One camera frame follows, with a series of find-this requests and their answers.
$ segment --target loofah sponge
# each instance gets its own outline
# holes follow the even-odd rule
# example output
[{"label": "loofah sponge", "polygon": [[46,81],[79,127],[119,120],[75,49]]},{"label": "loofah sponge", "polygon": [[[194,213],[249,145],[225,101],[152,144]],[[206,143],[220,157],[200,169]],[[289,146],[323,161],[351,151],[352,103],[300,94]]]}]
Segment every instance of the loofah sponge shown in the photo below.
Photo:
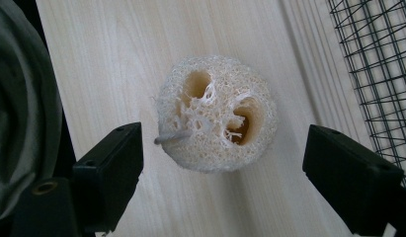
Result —
[{"label": "loofah sponge", "polygon": [[180,166],[205,173],[254,162],[277,129],[267,82],[230,57],[187,58],[174,66],[156,107],[155,143]]}]

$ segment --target wooden surface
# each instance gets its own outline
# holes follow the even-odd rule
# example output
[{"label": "wooden surface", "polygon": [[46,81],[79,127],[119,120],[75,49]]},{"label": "wooden surface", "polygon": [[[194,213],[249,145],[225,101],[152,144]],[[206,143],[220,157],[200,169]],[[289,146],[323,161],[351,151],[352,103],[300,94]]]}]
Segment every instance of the wooden surface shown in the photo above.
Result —
[{"label": "wooden surface", "polygon": [[[144,171],[115,236],[351,236],[301,170],[311,123],[369,147],[322,0],[38,0],[77,158],[143,125]],[[186,56],[240,59],[269,81],[280,124],[257,163],[205,175],[160,146],[154,99]]]}]

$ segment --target metal grid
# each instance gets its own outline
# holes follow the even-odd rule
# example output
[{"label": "metal grid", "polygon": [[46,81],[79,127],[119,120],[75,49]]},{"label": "metal grid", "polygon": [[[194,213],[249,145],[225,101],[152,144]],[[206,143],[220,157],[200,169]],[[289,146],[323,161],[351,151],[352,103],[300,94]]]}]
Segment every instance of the metal grid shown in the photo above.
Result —
[{"label": "metal grid", "polygon": [[405,171],[406,1],[329,0],[374,151]]}]

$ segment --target loofah hole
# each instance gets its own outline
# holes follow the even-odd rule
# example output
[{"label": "loofah hole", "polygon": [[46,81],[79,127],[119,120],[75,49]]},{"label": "loofah hole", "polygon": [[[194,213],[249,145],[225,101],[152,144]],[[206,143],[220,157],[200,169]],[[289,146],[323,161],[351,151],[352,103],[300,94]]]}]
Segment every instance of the loofah hole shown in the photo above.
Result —
[{"label": "loofah hole", "polygon": [[233,113],[236,116],[243,117],[243,123],[236,126],[235,122],[230,122],[227,125],[227,130],[230,133],[237,133],[239,135],[232,135],[231,142],[237,145],[245,145],[251,142],[259,133],[260,128],[264,122],[263,111],[260,109],[258,102],[253,98],[245,98],[239,104]]},{"label": "loofah hole", "polygon": [[181,100],[186,107],[190,106],[191,98],[201,99],[206,87],[211,83],[211,77],[205,71],[193,71],[185,81]]}]

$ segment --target wire mesh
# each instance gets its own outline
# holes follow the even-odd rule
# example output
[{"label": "wire mesh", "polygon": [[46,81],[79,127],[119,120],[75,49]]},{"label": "wire mesh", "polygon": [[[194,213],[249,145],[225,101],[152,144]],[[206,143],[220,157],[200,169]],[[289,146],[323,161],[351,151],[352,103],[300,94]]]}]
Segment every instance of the wire mesh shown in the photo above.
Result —
[{"label": "wire mesh", "polygon": [[329,0],[374,151],[405,171],[406,1]]}]

